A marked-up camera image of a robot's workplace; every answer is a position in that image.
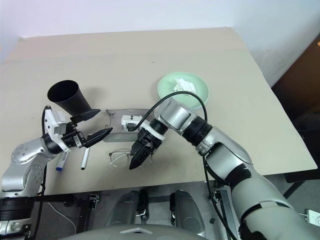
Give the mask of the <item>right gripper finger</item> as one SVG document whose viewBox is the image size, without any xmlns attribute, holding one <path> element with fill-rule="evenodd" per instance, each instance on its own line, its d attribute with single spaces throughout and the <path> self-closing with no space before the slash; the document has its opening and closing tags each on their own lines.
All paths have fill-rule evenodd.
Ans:
<svg viewBox="0 0 320 240">
<path fill-rule="evenodd" d="M 143 150 L 143 165 L 150 165 L 153 163 L 153 159 L 152 159 L 152 151 L 149 147 L 145 147 Z"/>
<path fill-rule="evenodd" d="M 146 151 L 144 149 L 139 151 L 131 151 L 131 160 L 129 164 L 129 169 L 133 170 L 138 168 L 146 159 Z"/>
</svg>

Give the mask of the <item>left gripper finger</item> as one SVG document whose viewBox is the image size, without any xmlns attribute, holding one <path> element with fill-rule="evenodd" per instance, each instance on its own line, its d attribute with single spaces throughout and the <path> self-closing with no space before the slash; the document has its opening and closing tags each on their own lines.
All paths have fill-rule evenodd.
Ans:
<svg viewBox="0 0 320 240">
<path fill-rule="evenodd" d="M 93 145 L 102 141 L 107 135 L 113 130 L 112 127 L 107 127 L 105 129 L 99 130 L 95 133 L 89 133 L 87 138 L 83 142 L 83 147 L 90 148 Z"/>
<path fill-rule="evenodd" d="M 76 116 L 72 116 L 70 118 L 70 120 L 74 123 L 74 124 L 78 124 L 82 121 L 87 121 L 90 120 L 91 118 L 95 117 L 101 110 L 100 109 L 91 109 L 87 112 L 81 113 L 79 115 Z"/>
</svg>

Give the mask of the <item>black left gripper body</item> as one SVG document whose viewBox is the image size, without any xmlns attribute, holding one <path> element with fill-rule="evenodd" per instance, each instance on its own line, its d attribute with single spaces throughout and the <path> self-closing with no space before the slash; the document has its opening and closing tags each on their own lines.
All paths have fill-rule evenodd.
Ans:
<svg viewBox="0 0 320 240">
<path fill-rule="evenodd" d="M 71 117 L 66 124 L 65 133 L 62 134 L 62 141 L 69 147 L 87 147 L 86 139 L 81 131 L 77 130 L 78 123 L 82 120 L 78 117 Z"/>
</svg>

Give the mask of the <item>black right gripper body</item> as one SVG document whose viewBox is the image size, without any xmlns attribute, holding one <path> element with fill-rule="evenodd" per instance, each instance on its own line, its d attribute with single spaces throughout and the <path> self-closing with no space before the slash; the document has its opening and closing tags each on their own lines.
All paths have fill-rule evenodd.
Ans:
<svg viewBox="0 0 320 240">
<path fill-rule="evenodd" d="M 146 147 L 150 154 L 153 154 L 158 147 L 162 144 L 162 140 L 153 136 L 149 131 L 141 128 L 137 133 L 137 140 L 131 147 L 131 153 L 137 154 L 144 147 Z"/>
</svg>

